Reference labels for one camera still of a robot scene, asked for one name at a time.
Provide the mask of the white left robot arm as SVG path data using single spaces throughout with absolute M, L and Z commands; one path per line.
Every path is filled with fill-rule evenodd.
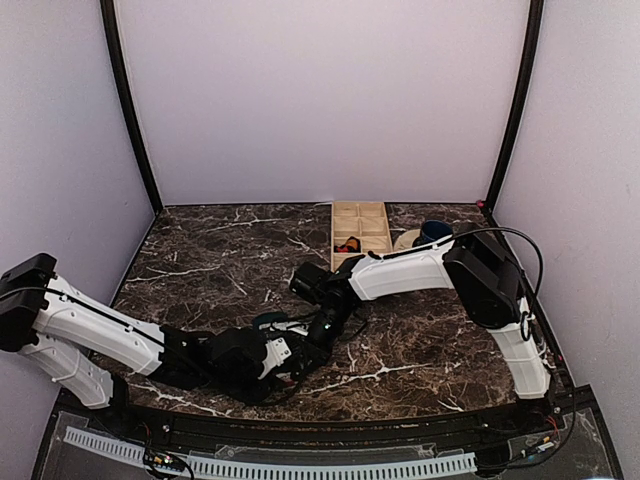
M 31 359 L 120 436 L 141 427 L 125 380 L 94 364 L 97 352 L 181 390 L 211 388 L 249 405 L 275 403 L 305 378 L 315 350 L 295 326 L 184 331 L 124 315 L 82 294 L 40 253 L 1 276 L 1 348 Z

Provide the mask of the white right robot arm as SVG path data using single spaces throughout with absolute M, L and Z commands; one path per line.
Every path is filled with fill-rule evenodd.
M 469 319 L 496 341 L 524 400 L 510 413 L 521 434 L 534 432 L 549 416 L 543 398 L 551 373 L 533 334 L 535 295 L 523 285 L 518 261 L 492 237 L 489 228 L 471 229 L 399 252 L 352 256 L 335 271 L 306 262 L 293 275 L 290 290 L 319 306 L 307 340 L 330 352 L 347 319 L 365 301 L 420 290 L 451 289 Z

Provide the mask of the dark green sock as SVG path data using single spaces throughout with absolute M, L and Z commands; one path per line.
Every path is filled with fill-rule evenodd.
M 284 312 L 266 312 L 252 320 L 252 328 L 259 331 L 263 328 L 270 328 L 274 323 L 286 322 L 288 319 L 288 315 Z

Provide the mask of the black red yellow argyle sock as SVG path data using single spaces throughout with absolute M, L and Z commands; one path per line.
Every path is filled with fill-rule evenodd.
M 333 251 L 335 253 L 360 253 L 361 241 L 355 236 L 350 236 L 343 243 L 336 244 Z

